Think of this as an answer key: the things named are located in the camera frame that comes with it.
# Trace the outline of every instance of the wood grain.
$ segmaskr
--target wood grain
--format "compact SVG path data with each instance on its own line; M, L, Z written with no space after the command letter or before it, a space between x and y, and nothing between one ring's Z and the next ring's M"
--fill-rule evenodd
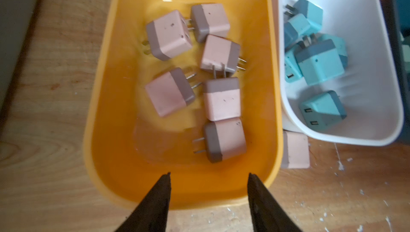
M41 0L2 112L1 231L114 231L130 213L99 195L82 160L109 3ZM408 147L338 145L345 167L339 171L332 143L310 143L311 168L281 170L270 187L296 224L306 232L359 225L389 232L389 217L393 231L408 231ZM167 231L252 231L252 224L242 205L171 211Z

